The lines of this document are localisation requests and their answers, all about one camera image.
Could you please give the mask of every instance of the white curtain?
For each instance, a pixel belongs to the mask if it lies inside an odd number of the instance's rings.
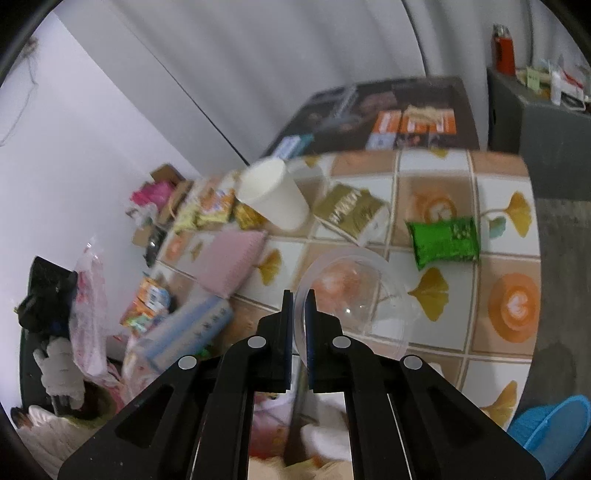
[[[318,90],[425,74],[461,76],[485,148],[494,23],[517,65],[584,61],[540,0],[105,1],[249,160]]]

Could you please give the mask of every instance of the gray floor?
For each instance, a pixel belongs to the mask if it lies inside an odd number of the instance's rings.
[[[591,202],[536,200],[542,258],[540,328],[521,411],[591,398]]]

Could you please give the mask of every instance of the transparent plastic lid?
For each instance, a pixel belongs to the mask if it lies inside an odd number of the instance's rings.
[[[310,290],[318,311],[336,316],[344,334],[383,343],[390,358],[404,356],[416,312],[385,258],[365,248],[336,248],[306,270],[294,302],[295,347],[306,365],[304,302]]]

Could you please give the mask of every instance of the white bottle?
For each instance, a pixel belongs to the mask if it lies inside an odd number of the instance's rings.
[[[550,101],[555,105],[560,105],[562,91],[561,91],[562,78],[560,77],[560,71],[553,69],[550,75]]]

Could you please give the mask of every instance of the wire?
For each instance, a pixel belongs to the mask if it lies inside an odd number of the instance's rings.
[[[31,87],[29,88],[29,91],[27,93],[27,98],[25,98],[25,103],[23,104],[21,110],[19,111],[17,118],[15,119],[15,121],[12,123],[12,125],[8,129],[8,132],[6,133],[6,135],[4,135],[4,137],[2,137],[2,139],[0,140],[0,147],[4,147],[7,143],[7,141],[10,139],[10,137],[14,133],[19,121],[21,120],[22,115],[25,113],[25,110],[27,109],[27,105],[29,104],[31,97],[33,96],[33,92],[35,91],[35,89],[39,85],[35,81],[35,77],[33,76],[33,60],[32,60],[31,55],[27,56],[27,65],[28,65],[28,69],[29,69],[29,78],[31,79]]]

